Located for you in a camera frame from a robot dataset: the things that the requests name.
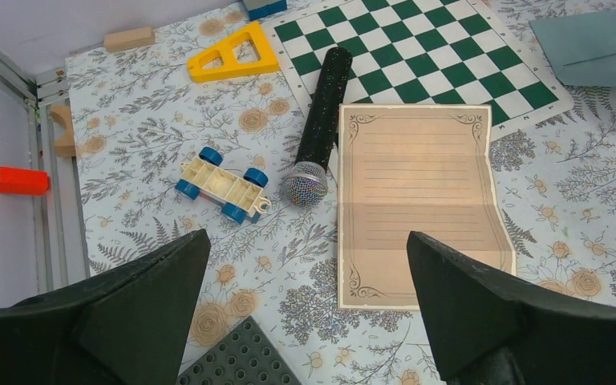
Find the green square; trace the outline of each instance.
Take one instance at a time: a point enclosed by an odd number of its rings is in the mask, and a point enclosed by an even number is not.
[[[395,91],[398,92],[403,103],[418,103],[429,98],[428,92],[417,79],[396,86]]]
[[[367,52],[367,47],[365,47],[365,43],[358,37],[349,38],[348,40],[344,40],[337,44],[339,47],[346,48],[353,57],[362,55]]]
[[[469,60],[483,54],[483,50],[480,49],[472,38],[465,38],[464,40],[452,43],[450,47],[462,60]]]
[[[381,29],[393,43],[412,37],[412,33],[403,22],[397,22],[395,24],[391,24],[390,26],[382,27]]]
[[[311,32],[306,35],[306,40],[308,40],[308,44],[310,44],[310,48],[313,48],[313,50],[319,50],[320,48],[334,44],[334,39],[331,37],[328,30],[316,30],[315,32]]]
[[[405,63],[407,63],[407,66],[410,67],[417,78],[438,71],[438,66],[436,66],[433,59],[431,59],[431,56],[428,56],[428,54],[421,54],[414,58],[407,59]]]
[[[395,4],[393,10],[398,14],[402,20],[406,18],[411,18],[412,16],[416,16],[417,14],[421,14],[421,10],[414,3],[414,0],[407,0],[405,2],[399,2]]]
[[[387,0],[363,0],[363,4],[370,12],[390,6]]]
[[[448,42],[445,41],[443,36],[438,33],[437,30],[430,30],[422,34],[418,34],[416,35],[416,39],[426,52],[448,45]]]
[[[391,88],[391,83],[388,82],[386,75],[381,70],[362,75],[358,80],[360,80],[360,83],[363,85],[368,95],[373,95]]]
[[[454,66],[444,68],[441,71],[454,88],[476,80],[476,76],[473,75],[471,70],[469,70],[464,63],[457,63]]]
[[[497,48],[494,51],[488,52],[488,56],[500,70],[505,70],[522,63],[521,58],[509,47]]]
[[[499,104],[497,104],[496,101],[489,100],[485,102],[485,104],[489,104],[490,106],[492,106],[492,125],[493,126],[497,126],[509,120],[509,117],[506,115],[506,112],[504,112],[504,110],[502,110],[501,107],[499,107]]]
[[[525,100],[533,106],[533,108],[544,107],[545,105],[558,100],[558,97],[556,97],[553,92],[551,92],[547,86],[541,82],[531,84],[518,91],[521,95],[523,95]]]
[[[490,25],[488,22],[483,19],[479,14],[474,14],[473,16],[469,16],[467,18],[462,18],[459,21],[459,24],[470,34],[471,36],[475,34],[479,34],[480,32],[485,32],[490,29]]]
[[[303,36],[301,28],[296,22],[288,22],[287,24],[275,28],[275,31],[278,33],[280,41],[282,42]]]
[[[333,26],[334,24],[339,24],[347,20],[346,15],[343,14],[341,8],[337,6],[320,12],[318,16],[322,19],[322,22],[325,23],[325,26]]]
[[[372,104],[374,102],[372,102],[371,98],[368,96],[366,98],[362,98],[362,99],[358,100],[357,102],[353,102],[353,103]]]
[[[434,10],[429,10],[424,13],[424,15],[428,21],[431,22],[431,24],[436,26],[436,28],[455,21],[455,17],[452,16],[450,11],[444,6],[435,8]]]
[[[393,44],[377,48],[371,52],[371,55],[381,68],[388,67],[391,64],[396,64],[403,60],[403,57],[400,56]]]
[[[455,90],[443,92],[442,94],[433,96],[432,99],[437,104],[466,104]]]
[[[364,34],[379,28],[379,24],[376,23],[371,14],[364,14],[352,19],[351,26],[358,34]]]
[[[294,64],[294,67],[296,67],[296,72],[299,75],[309,74],[322,68],[322,64],[320,64],[318,57],[315,56],[313,52],[297,56],[291,59],[291,62]]]
[[[511,84],[501,72],[484,77],[480,79],[479,82],[483,84],[483,87],[488,90],[493,98],[498,98],[516,90],[513,84]]]

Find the microphone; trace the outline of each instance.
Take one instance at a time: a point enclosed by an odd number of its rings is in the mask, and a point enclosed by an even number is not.
[[[326,171],[338,129],[338,108],[352,63],[353,55],[345,48],[331,48],[325,55],[296,160],[284,183],[294,205],[315,205],[327,194]]]

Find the floral pattern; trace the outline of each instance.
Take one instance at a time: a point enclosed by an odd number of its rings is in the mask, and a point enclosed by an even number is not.
[[[484,2],[542,58],[529,20],[616,8],[616,0]],[[288,3],[290,11],[310,5]],[[418,313],[337,311],[334,182],[308,209],[279,188],[304,123],[283,75],[188,77],[190,57],[247,20],[234,4],[157,29],[150,47],[67,60],[91,272],[206,229],[209,268],[182,368],[251,314],[303,383],[442,383]],[[255,55],[248,44],[235,54],[241,62]],[[492,142],[496,194],[519,277],[616,306],[616,89],[568,91],[572,110]],[[273,208],[256,225],[175,193],[180,162],[204,146],[231,172],[269,176]]]

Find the microphone head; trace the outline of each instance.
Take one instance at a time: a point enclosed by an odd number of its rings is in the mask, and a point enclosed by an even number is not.
[[[324,168],[312,162],[298,162],[285,178],[284,188],[292,204],[315,205],[327,194]]]

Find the toy wheel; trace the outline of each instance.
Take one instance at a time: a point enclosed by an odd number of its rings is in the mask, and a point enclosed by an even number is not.
[[[204,147],[200,151],[200,159],[218,167],[223,163],[223,156],[211,147]]]
[[[244,178],[260,188],[264,188],[268,184],[268,176],[258,168],[250,167],[246,170]]]
[[[244,219],[246,218],[246,211],[240,209],[232,203],[226,203],[223,206],[223,209],[221,209],[221,213],[228,216],[233,221],[236,221],[240,225],[244,222]]]
[[[183,193],[186,197],[192,199],[193,201],[200,195],[200,189],[186,181],[185,179],[181,179],[176,183],[176,190]]]

